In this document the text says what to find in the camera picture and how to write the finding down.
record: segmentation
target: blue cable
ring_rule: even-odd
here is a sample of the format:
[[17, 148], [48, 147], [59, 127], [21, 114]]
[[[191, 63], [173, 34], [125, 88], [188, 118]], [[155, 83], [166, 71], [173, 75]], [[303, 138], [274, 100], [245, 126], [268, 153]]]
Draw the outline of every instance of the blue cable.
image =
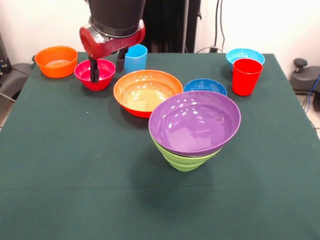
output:
[[308, 96], [307, 96], [307, 97], [308, 97], [308, 109], [305, 111], [305, 113], [307, 113], [307, 112], [309, 111], [309, 109], [310, 109], [310, 101], [311, 101], [310, 98], [311, 98], [311, 94], [312, 94], [313, 91], [316, 89], [316, 86], [318, 85], [319, 81], [320, 81], [320, 74], [319, 74], [318, 78], [316, 79], [313, 87], [311, 88], [311, 90], [310, 90], [309, 93], [308, 93]]

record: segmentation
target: white wall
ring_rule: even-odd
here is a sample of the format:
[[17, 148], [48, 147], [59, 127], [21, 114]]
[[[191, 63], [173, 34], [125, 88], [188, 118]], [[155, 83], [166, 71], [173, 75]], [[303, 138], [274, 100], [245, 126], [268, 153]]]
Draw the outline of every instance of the white wall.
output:
[[[195, 51], [215, 41], [217, 0], [201, 1]], [[274, 53], [287, 76], [295, 58], [320, 65], [320, 0], [223, 0], [222, 24], [224, 52], [244, 47]]]
[[[217, 0], [202, 0], [195, 50], [213, 44]], [[223, 0], [224, 51], [248, 47], [274, 53], [288, 76], [293, 59], [320, 65], [320, 0]], [[84, 0], [0, 0], [0, 32], [13, 64], [38, 51], [69, 45], [83, 51], [79, 28], [88, 22]], [[221, 46], [221, 34], [218, 46]]]
[[84, 51], [79, 28], [89, 16], [84, 0], [0, 0], [0, 32], [11, 63], [31, 63], [56, 45]]

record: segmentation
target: pink bowl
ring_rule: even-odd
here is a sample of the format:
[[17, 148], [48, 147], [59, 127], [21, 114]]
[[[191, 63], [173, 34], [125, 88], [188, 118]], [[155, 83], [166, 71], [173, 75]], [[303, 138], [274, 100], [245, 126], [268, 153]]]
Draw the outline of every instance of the pink bowl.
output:
[[109, 60], [98, 59], [99, 81], [90, 81], [90, 61], [80, 62], [74, 69], [74, 75], [91, 91], [102, 91], [110, 84], [116, 73], [116, 66]]

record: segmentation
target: cup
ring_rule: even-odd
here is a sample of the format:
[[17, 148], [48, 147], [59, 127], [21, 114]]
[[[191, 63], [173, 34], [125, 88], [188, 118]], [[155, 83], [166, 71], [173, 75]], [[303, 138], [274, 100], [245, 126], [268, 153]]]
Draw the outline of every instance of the cup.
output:
[[263, 69], [263, 65], [256, 60], [236, 60], [233, 63], [232, 91], [240, 96], [251, 95]]
[[138, 70], [145, 70], [147, 66], [148, 49], [137, 44], [129, 48], [125, 55], [124, 72], [129, 74]]

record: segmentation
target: light blue bowl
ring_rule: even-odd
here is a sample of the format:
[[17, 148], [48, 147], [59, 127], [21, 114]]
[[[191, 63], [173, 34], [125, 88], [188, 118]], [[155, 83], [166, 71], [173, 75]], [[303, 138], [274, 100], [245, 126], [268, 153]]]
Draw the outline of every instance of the light blue bowl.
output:
[[266, 61], [265, 57], [260, 52], [249, 48], [236, 48], [226, 54], [226, 59], [228, 60], [231, 71], [234, 68], [233, 65], [236, 60], [245, 58], [256, 60], [262, 65]]
[[190, 91], [211, 91], [216, 92], [222, 95], [227, 96], [227, 89], [223, 86], [220, 82], [207, 79], [207, 78], [199, 78], [188, 82], [185, 86], [183, 91], [190, 92]]

